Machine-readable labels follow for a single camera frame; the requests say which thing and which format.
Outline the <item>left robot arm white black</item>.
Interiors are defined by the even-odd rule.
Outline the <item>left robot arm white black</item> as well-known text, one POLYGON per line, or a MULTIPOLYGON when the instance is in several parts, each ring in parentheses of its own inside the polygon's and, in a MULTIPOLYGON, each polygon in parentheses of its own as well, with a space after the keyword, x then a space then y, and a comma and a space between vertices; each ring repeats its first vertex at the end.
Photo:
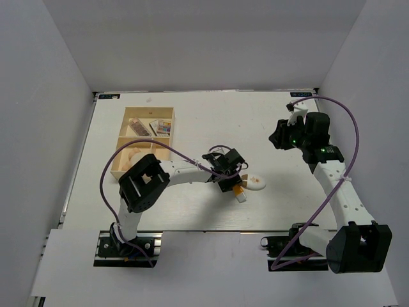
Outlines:
POLYGON ((114 223, 113 248, 121 255, 129 255, 135 248, 137 227, 142 213, 150 209, 173 185, 216 183, 222 192, 232 191, 242 182, 240 168, 245 159, 232 148, 227 153, 208 152, 202 155, 207 166, 197 161, 160 161, 148 154, 137 161, 119 179, 120 210, 114 223))

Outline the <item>white oval sunscreen bottle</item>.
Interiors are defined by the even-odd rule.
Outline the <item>white oval sunscreen bottle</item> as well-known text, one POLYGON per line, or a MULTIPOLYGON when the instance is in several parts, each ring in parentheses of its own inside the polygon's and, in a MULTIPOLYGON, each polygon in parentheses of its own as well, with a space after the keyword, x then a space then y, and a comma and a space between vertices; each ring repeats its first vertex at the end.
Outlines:
POLYGON ((250 191, 260 191, 266 187, 265 180, 259 175, 255 175, 252 173, 246 173, 241 176, 241 179, 242 179, 242 182, 240 185, 244 189, 247 189, 250 191))

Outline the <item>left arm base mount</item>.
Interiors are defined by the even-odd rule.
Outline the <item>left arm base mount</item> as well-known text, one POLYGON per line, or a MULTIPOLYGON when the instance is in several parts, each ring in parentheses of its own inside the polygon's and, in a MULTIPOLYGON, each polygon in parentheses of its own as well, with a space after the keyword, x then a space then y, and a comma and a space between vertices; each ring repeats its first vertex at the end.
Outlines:
POLYGON ((110 230, 100 231, 93 266, 154 268, 160 254, 162 233, 141 232, 130 242, 142 249, 148 257, 146 258, 139 249, 118 241, 110 230))

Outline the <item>colourful small eyeshadow palette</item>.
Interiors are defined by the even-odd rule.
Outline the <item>colourful small eyeshadow palette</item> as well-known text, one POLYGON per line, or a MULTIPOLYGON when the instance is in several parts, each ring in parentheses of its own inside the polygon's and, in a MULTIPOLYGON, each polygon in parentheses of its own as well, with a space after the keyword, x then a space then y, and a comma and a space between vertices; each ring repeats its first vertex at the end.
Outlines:
POLYGON ((156 136, 169 136, 172 122, 169 120, 157 119, 150 122, 150 127, 156 136))

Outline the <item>orange cream tube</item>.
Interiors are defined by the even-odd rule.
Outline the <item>orange cream tube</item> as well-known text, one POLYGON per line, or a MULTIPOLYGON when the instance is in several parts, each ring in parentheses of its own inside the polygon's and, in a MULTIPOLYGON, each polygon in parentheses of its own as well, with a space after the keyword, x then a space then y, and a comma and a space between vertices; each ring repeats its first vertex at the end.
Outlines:
POLYGON ((247 196, 246 196, 246 194, 245 194, 244 189, 242 188, 242 186, 240 186, 240 185, 235 185, 235 186, 232 188, 232 191, 233 191, 233 193, 234 193, 234 195, 235 195, 236 200, 237 200, 239 203, 243 203, 243 202, 246 201, 247 196))

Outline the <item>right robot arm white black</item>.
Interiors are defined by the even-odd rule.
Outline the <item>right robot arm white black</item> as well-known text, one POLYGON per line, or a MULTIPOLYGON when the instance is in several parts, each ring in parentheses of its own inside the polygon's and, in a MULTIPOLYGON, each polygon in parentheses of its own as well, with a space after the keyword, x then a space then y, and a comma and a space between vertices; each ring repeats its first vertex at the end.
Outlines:
POLYGON ((294 224, 287 245, 272 264, 272 270, 286 266, 280 259, 292 251, 303 255, 308 250, 327 259, 336 274, 380 272, 383 269, 392 240, 388 225, 379 224, 366 210, 347 177, 344 157, 338 147, 330 144, 330 118, 325 113, 310 112, 279 120, 269 137, 276 149, 297 148, 304 162, 321 185, 334 214, 335 234, 321 229, 310 219, 294 224))

